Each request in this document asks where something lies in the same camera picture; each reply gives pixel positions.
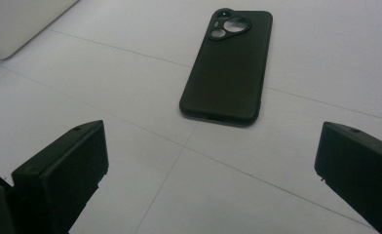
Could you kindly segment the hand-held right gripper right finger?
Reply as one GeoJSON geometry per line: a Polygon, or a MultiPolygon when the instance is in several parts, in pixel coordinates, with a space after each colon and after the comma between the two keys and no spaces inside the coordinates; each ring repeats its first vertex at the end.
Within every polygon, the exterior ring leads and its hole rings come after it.
{"type": "Polygon", "coordinates": [[[382,234],[382,141],[325,122],[315,160],[322,180],[382,234]]]}

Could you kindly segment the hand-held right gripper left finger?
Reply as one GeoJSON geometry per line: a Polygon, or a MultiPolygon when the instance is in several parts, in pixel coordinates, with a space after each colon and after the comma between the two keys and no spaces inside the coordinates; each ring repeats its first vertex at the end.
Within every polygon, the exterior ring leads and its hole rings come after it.
{"type": "Polygon", "coordinates": [[[77,126],[12,173],[29,234],[68,234],[109,167],[104,123],[77,126]]]}

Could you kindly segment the white plastic container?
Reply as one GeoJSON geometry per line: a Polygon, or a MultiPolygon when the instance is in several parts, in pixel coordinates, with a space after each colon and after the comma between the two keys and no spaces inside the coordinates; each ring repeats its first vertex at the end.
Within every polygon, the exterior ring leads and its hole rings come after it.
{"type": "Polygon", "coordinates": [[[79,0],[0,0],[0,59],[6,59],[79,0]]]}

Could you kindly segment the black phone case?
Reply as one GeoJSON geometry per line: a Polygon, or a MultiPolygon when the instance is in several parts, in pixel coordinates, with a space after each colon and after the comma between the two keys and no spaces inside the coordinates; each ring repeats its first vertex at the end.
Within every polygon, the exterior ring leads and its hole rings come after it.
{"type": "Polygon", "coordinates": [[[215,11],[179,101],[181,113],[226,125],[254,123],[272,25],[266,11],[215,11]]]}

